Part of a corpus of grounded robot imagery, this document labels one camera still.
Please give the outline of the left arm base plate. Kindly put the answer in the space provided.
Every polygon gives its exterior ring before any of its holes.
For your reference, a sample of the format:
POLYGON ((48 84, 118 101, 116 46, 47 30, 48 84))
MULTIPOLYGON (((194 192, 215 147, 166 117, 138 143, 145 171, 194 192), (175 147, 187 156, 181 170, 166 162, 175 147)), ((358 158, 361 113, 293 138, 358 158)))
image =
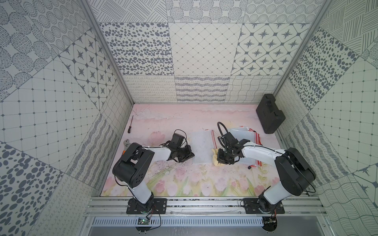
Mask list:
POLYGON ((148 214, 151 212, 165 214, 166 198, 155 198, 152 194, 146 203, 141 203, 135 197, 128 201, 127 214, 148 214))

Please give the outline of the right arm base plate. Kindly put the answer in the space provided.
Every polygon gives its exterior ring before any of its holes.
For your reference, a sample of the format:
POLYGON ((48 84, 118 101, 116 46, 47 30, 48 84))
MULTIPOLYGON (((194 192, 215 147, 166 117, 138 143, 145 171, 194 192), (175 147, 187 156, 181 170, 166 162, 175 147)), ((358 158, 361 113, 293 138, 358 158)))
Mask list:
POLYGON ((271 204, 264 197, 262 192, 258 198, 244 198, 240 205, 245 209, 246 214, 284 214, 285 210, 281 201, 271 204))

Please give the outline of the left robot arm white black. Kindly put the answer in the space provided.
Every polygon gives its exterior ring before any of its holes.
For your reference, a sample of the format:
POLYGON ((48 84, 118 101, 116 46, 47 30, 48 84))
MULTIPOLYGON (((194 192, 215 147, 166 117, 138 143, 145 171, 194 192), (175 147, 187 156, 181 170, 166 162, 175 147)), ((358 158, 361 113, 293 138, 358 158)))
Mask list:
POLYGON ((112 174, 117 183, 123 182, 133 195, 141 211, 150 211, 153 205, 153 193, 144 182, 151 163, 170 161, 182 163, 195 154, 190 145, 163 144, 158 147, 144 147, 138 143, 130 144, 113 167, 112 174))

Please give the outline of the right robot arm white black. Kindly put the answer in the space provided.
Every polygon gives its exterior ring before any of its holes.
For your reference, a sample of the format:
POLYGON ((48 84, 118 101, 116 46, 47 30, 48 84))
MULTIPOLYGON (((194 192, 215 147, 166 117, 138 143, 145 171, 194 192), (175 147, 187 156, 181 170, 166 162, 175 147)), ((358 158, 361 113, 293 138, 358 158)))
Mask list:
POLYGON ((219 136, 222 146, 217 160, 232 165, 239 161, 252 164, 255 160, 277 169, 279 181, 258 196, 259 210, 269 213, 281 200, 300 196, 316 179, 316 173, 295 148, 273 149, 255 144, 247 139, 237 140, 230 132, 219 136))

